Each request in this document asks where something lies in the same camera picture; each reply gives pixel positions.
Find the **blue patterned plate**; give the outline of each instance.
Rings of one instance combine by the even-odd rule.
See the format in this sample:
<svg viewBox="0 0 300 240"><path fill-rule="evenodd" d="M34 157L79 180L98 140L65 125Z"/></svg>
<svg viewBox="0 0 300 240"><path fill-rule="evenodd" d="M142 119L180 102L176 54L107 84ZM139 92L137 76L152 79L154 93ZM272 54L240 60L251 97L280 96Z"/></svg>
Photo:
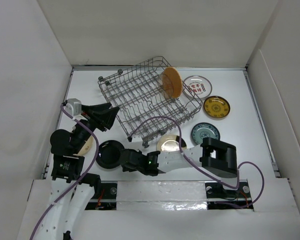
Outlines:
<svg viewBox="0 0 300 240"><path fill-rule="evenodd" d="M210 123L201 122L195 125L191 130L191 138L198 145L202 144L204 138L220 140L219 130Z"/></svg>

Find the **screw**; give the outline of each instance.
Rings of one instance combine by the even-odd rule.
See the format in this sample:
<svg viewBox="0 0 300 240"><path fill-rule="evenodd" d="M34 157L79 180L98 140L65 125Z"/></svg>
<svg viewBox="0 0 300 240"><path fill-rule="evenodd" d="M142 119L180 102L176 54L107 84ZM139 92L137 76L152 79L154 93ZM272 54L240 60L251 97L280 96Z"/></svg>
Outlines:
<svg viewBox="0 0 300 240"><path fill-rule="evenodd" d="M211 186L207 186L205 188L205 191L206 191L207 194L212 194L212 187Z"/></svg>
<svg viewBox="0 0 300 240"><path fill-rule="evenodd" d="M112 195L117 194L117 189L115 187L110 188L110 194Z"/></svg>
<svg viewBox="0 0 300 240"><path fill-rule="evenodd" d="M243 186L242 190L245 194L248 194L250 192L250 188L248 186Z"/></svg>

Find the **small plate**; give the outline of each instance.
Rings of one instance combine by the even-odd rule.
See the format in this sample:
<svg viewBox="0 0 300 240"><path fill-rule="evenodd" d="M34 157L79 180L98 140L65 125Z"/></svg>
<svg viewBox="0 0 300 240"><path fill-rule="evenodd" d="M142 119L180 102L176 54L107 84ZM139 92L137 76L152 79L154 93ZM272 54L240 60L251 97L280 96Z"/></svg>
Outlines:
<svg viewBox="0 0 300 240"><path fill-rule="evenodd" d="M196 93L197 99L204 99L212 92L211 82L203 76L188 76L183 83L188 87L189 92Z"/></svg>
<svg viewBox="0 0 300 240"><path fill-rule="evenodd" d="M186 142L181 139L182 149L187 149ZM174 152L179 151L179 136L178 135L164 135L158 141L156 150L160 152Z"/></svg>
<svg viewBox="0 0 300 240"><path fill-rule="evenodd" d="M220 140L219 130L210 123L201 122L196 124L191 130L191 138L198 145L202 144L204 138Z"/></svg>
<svg viewBox="0 0 300 240"><path fill-rule="evenodd" d="M210 117L221 119L230 113L230 104L221 96L210 96L204 101L203 109Z"/></svg>
<svg viewBox="0 0 300 240"><path fill-rule="evenodd" d="M96 162L104 169L114 169L120 166L120 151L123 149L125 149L125 147L118 141L105 141L99 147Z"/></svg>

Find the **white table surface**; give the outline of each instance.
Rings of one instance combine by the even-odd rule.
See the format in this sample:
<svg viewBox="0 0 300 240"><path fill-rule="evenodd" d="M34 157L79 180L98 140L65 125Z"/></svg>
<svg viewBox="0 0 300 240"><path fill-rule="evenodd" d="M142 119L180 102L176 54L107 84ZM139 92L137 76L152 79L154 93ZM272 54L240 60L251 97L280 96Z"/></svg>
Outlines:
<svg viewBox="0 0 300 240"><path fill-rule="evenodd" d="M221 120L206 116L203 110L191 121L183 124L182 138L188 147L192 127L200 122L215 125L220 131L221 140L237 148L237 163L251 161L257 164L265 177L264 192L254 204L254 211L243 210L114 210L84 211L82 220L72 236L74 239L131 239L131 240L202 240L210 239L300 239L300 214L298 212L289 183L285 178L275 178L268 146L262 132L254 105L242 70L206 70L200 68L179 68L182 78L200 75L210 80L212 95L222 96L231 106L229 115ZM66 98L77 98L84 105L105 103L97 80L99 76L109 76L116 70L75 71ZM61 116L59 128L71 130L74 122ZM99 142L106 140L126 141L127 137L116 120L112 129L106 132L95 131ZM144 152L156 150L157 140ZM84 169L90 164L95 145L85 155ZM49 156L50 166L53 156ZM48 200L50 175L34 184L26 213L23 218L19 239L29 236ZM112 170L100 168L97 163L90 171L100 175L102 181L202 181L208 180L193 168L184 168L156 177L144 176L139 172L122 172L118 167ZM240 178L247 179L252 199L261 188L261 178L252 166L243 166Z"/></svg>
<svg viewBox="0 0 300 240"><path fill-rule="evenodd" d="M194 118L181 125L182 138L187 146L193 147L190 132L197 123L208 122L216 126L220 132L220 140L236 146L237 164L244 161L251 161L257 164L263 172L266 181L266 188L269 183L276 181L273 171L269 149L264 133L259 123L253 101L247 86L247 82L242 70L206 70L204 68L178 68L178 71L185 79L191 75L199 75L207 78L212 84L211 96L217 95L228 100L231 110L227 117L223 119L213 119L208 117L202 109ZM97 105L105 103L98 85L98 77L104 78L116 73L117 70L92 70L92 71L74 71L72 80L68 89L66 98L77 98L84 105ZM75 123L64 114L61 115L59 128L72 130ZM98 137L99 143L106 140L117 140L119 142L127 141L127 136L120 126L118 120L115 120L111 130L101 132L94 131ZM178 130L169 133L178 134ZM157 141L153 140L150 146L142 149L143 153L156 151ZM83 169L90 163L95 154L96 145L94 144L90 151L85 155ZM50 166L53 165L53 155L49 155ZM47 178L51 178L52 167L49 167ZM202 173L195 169L183 168L158 176L145 176L140 172L122 172L119 166L115 169L104 169L95 163L90 173L98 174L102 181L195 181L209 180ZM247 179L252 198L255 198L261 188L261 177L259 172L253 166L244 165L240 170L240 178Z"/></svg>

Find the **wire dish rack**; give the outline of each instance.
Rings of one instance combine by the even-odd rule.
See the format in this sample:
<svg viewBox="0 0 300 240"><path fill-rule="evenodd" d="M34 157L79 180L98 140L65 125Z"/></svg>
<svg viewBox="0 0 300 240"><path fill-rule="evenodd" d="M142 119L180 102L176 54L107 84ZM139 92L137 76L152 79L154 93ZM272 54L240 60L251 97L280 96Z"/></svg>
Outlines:
<svg viewBox="0 0 300 240"><path fill-rule="evenodd" d="M184 83L179 98L167 97L162 75L170 66L163 56L157 56L128 69L119 69L111 76L98 78L106 101L120 108L116 117L128 137L151 117L167 116L181 125L200 111L203 102ZM142 145L147 148L151 140L175 127L176 124L168 119L156 118L147 121L135 135L142 137Z"/></svg>

